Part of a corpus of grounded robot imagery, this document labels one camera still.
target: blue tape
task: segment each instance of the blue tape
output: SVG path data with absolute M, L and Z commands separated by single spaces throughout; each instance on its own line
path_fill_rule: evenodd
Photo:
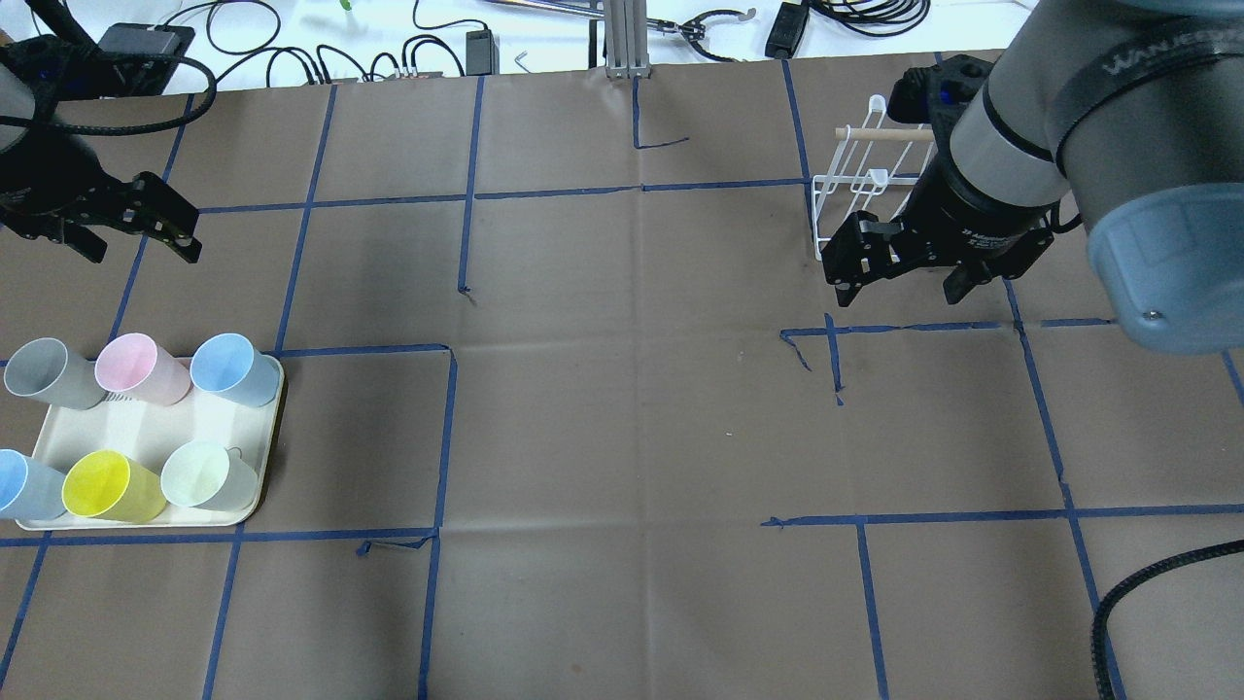
M 287 211 L 305 209 L 306 201 L 286 201 L 282 204 L 239 204 L 236 206 L 203 206 L 200 214 L 238 214 L 244 211 Z
M 683 189 L 733 189 L 736 187 L 785 187 L 790 184 L 805 184 L 802 178 L 791 177 L 782 179 L 739 179 L 729 182 L 680 182 L 671 184 L 643 184 L 644 191 L 671 191 Z
M 1095 325 L 1113 325 L 1111 318 L 1051 318 L 1041 321 L 1041 327 L 1080 327 Z
M 290 532 L 248 532 L 243 535 L 244 542 L 325 542 L 330 540 L 391 540 L 394 537 L 414 540 L 418 537 L 434 537 L 435 528 L 428 527 L 392 527 L 372 530 L 309 530 Z
M 221 532 L 183 535 L 75 535 L 52 540 L 53 547 L 87 547 L 92 545 L 208 545 L 233 542 L 234 536 Z
M 666 145 L 673 145 L 675 143 L 682 143 L 684 140 L 690 140 L 692 137 L 684 136 L 674 140 L 667 140 L 664 143 L 653 143 L 649 145 L 639 144 L 639 78 L 631 78 L 631 144 L 638 150 L 647 148 L 664 148 Z
M 182 108 L 182 114 L 190 113 L 194 108 L 194 96 L 188 94 L 185 97 L 185 107 Z M 177 154 L 182 149 L 182 138 L 185 136 L 185 126 L 182 124 L 177 127 L 177 134 L 173 136 L 173 147 L 168 150 L 168 159 L 164 160 L 164 173 L 160 178 L 168 182 L 168 178 L 173 175 L 173 163 L 177 162 Z M 143 252 L 147 250 L 147 236 L 141 236 L 138 241 L 138 251 L 134 252 L 134 261 L 129 265 L 129 276 L 126 277 L 126 288 L 121 292 L 121 302 L 117 305 L 117 315 L 112 320 L 112 329 L 108 331 L 108 339 L 114 339 L 118 333 L 121 333 L 121 322 L 126 316 L 126 308 L 129 306 L 129 295 L 134 290 L 134 281 L 138 280 L 138 267 L 143 262 Z
M 804 142 L 804 122 L 799 118 L 799 99 L 795 97 L 795 80 L 790 75 L 790 61 L 781 62 L 782 80 L 786 81 L 786 99 L 790 102 L 790 116 L 795 121 L 795 143 L 799 145 L 799 172 L 810 180 L 807 169 L 807 148 Z
M 1003 323 L 996 321 L 965 321 L 965 322 L 943 322 L 943 323 L 912 323 L 912 325 L 852 325 L 852 326 L 840 326 L 837 328 L 837 333 L 850 334 L 853 332 L 891 332 L 894 329 L 938 332 L 948 329 L 998 329 L 1000 327 L 1003 327 Z
M 445 387 L 445 420 L 440 431 L 440 474 L 437 482 L 435 527 L 445 525 L 445 494 L 449 489 L 449 448 L 454 436 L 454 407 L 458 403 L 458 358 L 449 353 L 449 383 Z
M 434 204 L 437 201 L 464 201 L 465 194 L 420 194 L 412 196 L 376 196 L 369 199 L 331 199 L 328 201 L 316 201 L 316 209 L 333 209 L 337 206 L 373 206 L 377 204 Z
M 856 526 L 860 547 L 860 573 L 863 577 L 863 603 L 868 610 L 868 637 L 872 639 L 872 663 L 877 671 L 877 695 L 889 700 L 889 681 L 886 679 L 886 654 L 881 647 L 881 620 L 877 618 L 877 596 L 872 587 L 872 562 L 868 560 L 868 536 L 863 525 Z
M 434 537 L 430 535 L 428 537 L 423 537 L 414 542 L 387 542 L 382 540 L 364 540 L 362 545 L 358 546 L 358 550 L 355 550 L 355 556 L 360 558 L 366 557 L 372 551 L 372 546 L 374 545 L 383 545 L 386 547 L 403 547 L 406 550 L 423 550 L 423 546 L 430 542 L 432 540 L 434 540 Z
M 30 602 L 35 597 L 35 584 L 39 583 L 39 573 L 44 571 L 44 558 L 47 556 L 47 542 L 52 538 L 51 532 L 45 532 L 39 538 L 39 552 L 35 553 L 35 562 L 30 567 L 30 577 L 26 578 L 26 589 L 21 594 L 21 604 L 17 606 L 17 617 L 12 620 L 12 629 L 9 632 L 9 644 L 4 648 L 4 658 L 0 658 L 0 688 L 4 688 L 4 679 L 9 676 L 9 666 L 12 664 L 12 655 L 17 650 L 17 638 L 21 635 L 21 627 L 26 623 L 26 614 L 30 613 Z
M 280 358 L 326 358 L 331 356 L 392 356 L 401 353 L 445 353 L 448 344 L 425 342 L 420 344 L 360 344 L 356 347 L 306 347 L 281 349 Z
M 786 344 L 790 344 L 791 347 L 794 347 L 795 348 L 795 357 L 799 358 L 799 364 L 804 366 L 805 371 L 812 372 L 812 368 L 807 367 L 807 361 L 804 359 L 804 354 L 800 353 L 799 344 L 795 343 L 795 336 L 796 334 L 822 334 L 822 333 L 824 333 L 824 331 L 816 332 L 816 333 L 812 333 L 812 332 L 809 332 L 809 333 L 796 333 L 796 332 L 792 332 L 790 329 L 784 329 L 784 331 L 781 331 L 781 332 L 778 333 L 778 337 L 780 337 L 782 339 L 782 342 L 785 342 Z
M 838 328 L 833 325 L 833 316 L 825 313 L 825 337 L 830 343 L 830 371 L 833 373 L 833 399 L 837 402 L 838 407 L 843 407 L 842 402 L 842 367 L 841 357 L 838 354 Z
M 463 210 L 463 242 L 458 252 L 458 291 L 466 293 L 466 261 L 470 257 L 470 223 L 475 204 L 475 169 L 479 165 L 479 124 L 484 113 L 484 76 L 475 83 L 475 113 L 470 126 L 470 160 L 466 165 L 466 206 Z
M 1015 331 L 1019 333 L 1020 344 L 1024 347 L 1024 364 L 1028 368 L 1028 378 L 1033 385 L 1033 398 L 1036 400 L 1036 410 L 1041 417 L 1041 428 L 1045 430 L 1045 440 L 1050 449 L 1050 460 L 1054 463 L 1054 474 L 1059 479 L 1059 490 L 1062 492 L 1062 506 L 1067 513 L 1067 525 L 1071 528 L 1071 540 L 1076 547 L 1076 558 L 1080 561 L 1080 573 L 1085 579 L 1085 589 L 1088 593 L 1088 602 L 1096 610 L 1097 604 L 1101 602 L 1097 596 L 1097 582 L 1092 573 L 1092 564 L 1088 562 L 1088 548 L 1085 546 L 1084 532 L 1080 530 L 1080 518 L 1076 515 L 1075 499 L 1071 496 L 1071 485 L 1066 481 L 1062 453 L 1059 449 L 1057 436 L 1054 434 L 1054 421 L 1050 419 L 1050 408 L 1045 400 L 1045 390 L 1041 388 L 1041 377 L 1036 371 L 1036 359 L 1033 356 L 1033 344 L 1029 341 L 1028 329 L 1024 327 L 1024 317 L 1019 310 L 1019 298 L 1015 295 L 1015 285 L 1013 285 L 1009 279 L 1004 279 L 1003 283 L 1006 287 L 1006 300 L 1011 307 L 1011 317 L 1014 318 Z M 1121 699 L 1126 700 L 1127 694 L 1123 691 L 1123 681 L 1118 674 L 1118 664 L 1115 661 L 1115 656 L 1110 653 L 1110 650 L 1107 650 L 1106 664 L 1110 669 L 1111 680 L 1115 683 L 1116 693 Z
M 216 612 L 216 628 L 211 633 L 211 652 L 208 654 L 208 673 L 203 679 L 203 700 L 211 700 L 213 686 L 216 684 L 216 668 L 220 664 L 220 645 L 225 639 L 225 622 L 229 618 L 229 603 L 233 599 L 234 578 L 238 574 L 238 557 L 241 555 L 241 536 L 245 523 L 239 523 L 233 535 L 233 548 L 229 551 L 229 568 L 225 571 L 225 586 L 220 592 L 220 609 Z
M 432 666 L 432 624 L 437 610 L 437 577 L 440 573 L 440 537 L 432 541 L 428 588 L 423 599 L 423 642 L 419 647 L 419 700 L 428 700 L 428 671 Z
M 315 190 L 320 185 L 320 167 L 323 165 L 323 152 L 328 145 L 328 128 L 332 126 L 332 111 L 337 104 L 337 86 L 328 88 L 328 106 L 323 113 L 323 127 L 320 131 L 320 143 L 316 145 L 315 167 L 311 169 L 311 184 L 307 185 L 307 198 L 302 203 L 302 223 L 299 224 L 299 241 L 294 247 L 294 261 L 290 264 L 290 281 L 285 287 L 285 306 L 281 308 L 281 323 L 276 329 L 276 352 L 285 348 L 285 332 L 290 325 L 290 310 L 294 307 L 294 291 L 299 285 L 299 269 L 302 266 L 302 249 L 307 240 L 307 226 L 311 224 L 311 209 L 315 203 Z
M 1235 369 L 1235 361 L 1232 359 L 1232 354 L 1223 352 L 1223 366 L 1227 368 L 1227 377 L 1232 378 L 1232 385 L 1235 388 L 1235 395 L 1240 399 L 1240 405 L 1244 405 L 1244 382 L 1240 382 L 1240 373 Z
M 631 191 L 639 189 L 638 184 L 622 187 L 582 187 L 575 189 L 534 189 L 530 191 L 491 191 L 476 194 L 475 199 L 527 199 L 535 196 L 578 196 L 586 194 L 613 194 L 615 191 Z

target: cup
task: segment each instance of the cup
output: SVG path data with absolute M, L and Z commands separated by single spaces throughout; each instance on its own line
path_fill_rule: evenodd
M 170 407 L 190 392 L 190 373 L 148 334 L 127 332 L 104 346 L 95 379 L 108 392 Z
M 78 412 L 106 395 L 91 374 L 91 364 L 55 337 L 19 347 L 4 369 L 4 387 L 14 397 Z
M 61 499 L 75 516 L 128 523 L 144 523 L 168 505 L 158 476 L 112 450 L 78 460 L 65 475 Z
M 236 332 L 221 332 L 195 349 L 190 379 L 208 394 L 253 408 L 276 399 L 281 385 L 276 362 Z
M 0 450 L 0 518 L 50 521 L 65 512 L 65 475 L 14 450 Z
M 169 456 L 159 485 L 164 499 L 174 506 L 241 511 L 255 500 L 259 475 L 224 445 L 195 440 Z

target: white wire rack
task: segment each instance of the white wire rack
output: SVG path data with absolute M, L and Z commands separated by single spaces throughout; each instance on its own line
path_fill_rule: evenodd
M 821 245 L 830 240 L 838 223 L 836 221 L 826 235 L 821 235 L 821 211 L 825 209 L 826 200 L 837 191 L 840 185 L 847 185 L 847 191 L 852 195 L 851 204 L 842 215 L 845 219 L 851 211 L 868 208 L 868 204 L 877 195 L 884 194 L 892 185 L 911 187 L 916 184 L 919 173 L 924 170 L 933 157 L 933 132 L 926 128 L 926 124 L 916 128 L 887 128 L 884 122 L 886 98 L 881 94 L 873 94 L 868 98 L 868 112 L 860 126 L 847 124 L 835 129 L 838 144 L 833 150 L 830 169 L 825 174 L 812 178 L 812 252 L 817 260 L 821 259 Z M 903 143 L 902 152 L 889 167 L 876 167 L 870 163 L 873 145 L 882 140 Z M 927 143 L 924 159 L 913 172 L 903 173 L 903 163 L 917 143 Z M 904 196 L 894 209 L 894 214 L 901 211 L 906 204 L 907 198 Z

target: power adapter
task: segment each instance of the power adapter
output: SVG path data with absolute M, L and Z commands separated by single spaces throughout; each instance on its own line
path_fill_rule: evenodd
M 794 57 L 806 26 L 807 5 L 782 2 L 774 19 L 774 26 L 769 30 L 769 40 L 765 41 L 765 56 L 782 61 Z
M 466 75 L 501 72 L 501 51 L 491 30 L 466 32 Z

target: tray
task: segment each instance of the tray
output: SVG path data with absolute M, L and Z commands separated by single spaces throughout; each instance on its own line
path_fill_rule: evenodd
M 146 523 L 126 523 L 98 518 L 80 518 L 65 513 L 50 521 L 17 521 L 29 531 L 112 530 L 159 527 L 225 527 L 249 518 L 259 507 L 267 472 L 267 458 L 276 434 L 277 417 L 285 400 L 285 369 L 276 358 L 264 356 L 281 377 L 276 399 L 251 409 L 213 397 L 195 387 L 172 407 L 156 407 L 109 394 L 87 412 L 51 407 L 35 444 L 35 460 L 61 472 L 96 450 L 116 450 L 159 474 L 174 450 L 192 440 L 214 440 L 225 448 L 241 450 L 241 459 L 255 467 L 259 481 L 255 497 L 241 511 L 202 511 L 169 504 L 160 515 Z M 190 359 L 179 359 L 189 367 Z

